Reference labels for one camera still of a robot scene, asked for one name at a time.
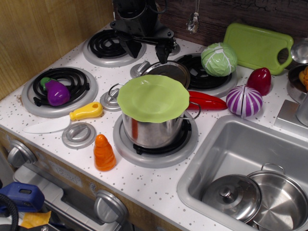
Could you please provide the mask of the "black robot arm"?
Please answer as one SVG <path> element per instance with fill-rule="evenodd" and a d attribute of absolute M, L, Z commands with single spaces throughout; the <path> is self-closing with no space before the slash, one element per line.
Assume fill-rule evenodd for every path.
<path fill-rule="evenodd" d="M 162 11 L 158 10 L 154 0 L 114 0 L 113 4 L 120 18 L 113 20 L 110 27 L 128 55 L 137 58 L 145 43 L 155 46 L 159 62 L 165 64 L 177 45 L 174 32 L 158 19 L 167 9 L 167 1 Z"/>

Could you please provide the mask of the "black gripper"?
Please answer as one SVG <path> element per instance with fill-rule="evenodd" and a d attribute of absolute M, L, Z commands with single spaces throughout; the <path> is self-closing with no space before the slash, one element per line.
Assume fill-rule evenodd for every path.
<path fill-rule="evenodd" d="M 133 58 L 138 57 L 142 44 L 149 44 L 155 46 L 159 62 L 165 64 L 177 46 L 174 32 L 159 20 L 114 20 L 110 27 L 116 32 L 120 45 Z"/>

